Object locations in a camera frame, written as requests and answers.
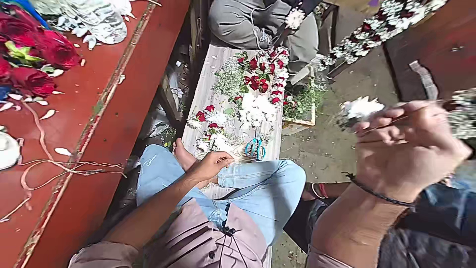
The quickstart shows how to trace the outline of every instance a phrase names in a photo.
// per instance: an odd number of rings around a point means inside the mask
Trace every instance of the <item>red surface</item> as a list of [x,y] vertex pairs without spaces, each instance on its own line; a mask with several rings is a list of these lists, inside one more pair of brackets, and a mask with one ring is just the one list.
[[[132,150],[188,10],[188,0],[167,1],[162,8],[156,7],[142,35],[134,36],[135,41],[130,42],[141,14],[147,14],[148,4],[141,1],[132,6],[138,19],[127,23],[125,41],[97,46],[92,52],[82,44],[78,51],[86,65],[74,67],[55,79],[57,90],[66,94],[50,96],[48,106],[31,105],[40,116],[48,109],[58,111],[41,121],[48,150],[56,161],[68,161],[68,157],[55,153],[54,148],[77,152],[81,144],[87,143],[82,133],[90,129],[90,118],[96,118],[93,107],[101,97],[105,99],[104,94],[110,91],[123,68],[126,79],[117,86],[102,117],[97,118],[84,153],[75,154],[73,159],[120,164]],[[70,40],[80,43],[73,37]],[[46,158],[39,144],[40,133],[27,109],[1,112],[0,122],[12,136],[25,139],[24,162]],[[0,172],[0,217],[24,199],[20,186],[24,169],[15,166]],[[60,172],[53,165],[42,164],[31,170],[27,181],[30,186],[38,186]],[[16,262],[17,267],[65,267],[71,255],[101,224],[119,180],[119,174],[63,176],[33,191],[33,209],[28,211],[24,206],[10,221],[0,224],[0,267],[13,267]]]
[[386,46],[403,101],[426,99],[420,76],[408,66],[415,60],[432,73],[439,98],[472,88],[476,86],[476,1],[451,0],[428,21]]

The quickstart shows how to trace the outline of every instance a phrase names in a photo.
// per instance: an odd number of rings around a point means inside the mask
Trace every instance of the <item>blue scissors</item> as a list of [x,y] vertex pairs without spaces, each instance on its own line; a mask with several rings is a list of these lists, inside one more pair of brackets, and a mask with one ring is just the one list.
[[266,156],[266,149],[262,145],[261,138],[255,138],[251,140],[245,147],[245,154],[248,157],[256,158],[257,161],[262,161]]

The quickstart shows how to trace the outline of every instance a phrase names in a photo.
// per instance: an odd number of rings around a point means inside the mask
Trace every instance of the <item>pink shirt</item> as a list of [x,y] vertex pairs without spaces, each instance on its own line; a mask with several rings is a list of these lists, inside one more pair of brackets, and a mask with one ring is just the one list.
[[[218,231],[194,199],[188,201],[168,229],[146,247],[147,267],[218,268],[221,262],[223,268],[263,268],[266,241],[248,214],[231,204],[226,226],[236,230],[233,237]],[[75,254],[69,268],[132,268],[138,254],[129,245],[99,242]],[[313,247],[307,267],[350,268]]]

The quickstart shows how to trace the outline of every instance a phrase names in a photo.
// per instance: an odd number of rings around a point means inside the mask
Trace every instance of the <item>hand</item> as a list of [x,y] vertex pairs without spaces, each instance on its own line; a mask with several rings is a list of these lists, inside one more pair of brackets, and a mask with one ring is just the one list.
[[194,164],[187,175],[197,183],[216,176],[224,167],[228,167],[234,158],[225,152],[209,152],[202,161]]
[[[395,122],[399,126],[390,125],[401,116],[408,118]],[[471,153],[452,136],[446,111],[432,102],[381,111],[369,122],[357,124],[356,130],[357,180],[399,201],[414,201]]]

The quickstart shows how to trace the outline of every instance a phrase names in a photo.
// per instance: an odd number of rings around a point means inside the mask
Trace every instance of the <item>concrete floor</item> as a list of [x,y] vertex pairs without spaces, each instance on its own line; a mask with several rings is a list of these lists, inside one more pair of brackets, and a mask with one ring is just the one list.
[[[340,11],[337,39],[353,31],[363,16],[353,11]],[[281,159],[293,159],[302,166],[309,182],[335,183],[348,181],[342,171],[355,172],[355,137],[336,125],[335,116],[340,104],[360,96],[378,98],[379,102],[395,104],[397,94],[382,48],[342,72],[332,89],[325,95],[323,106],[317,112],[316,125],[291,136],[283,136]],[[306,254],[294,241],[283,234],[273,247],[273,268],[304,267]]]

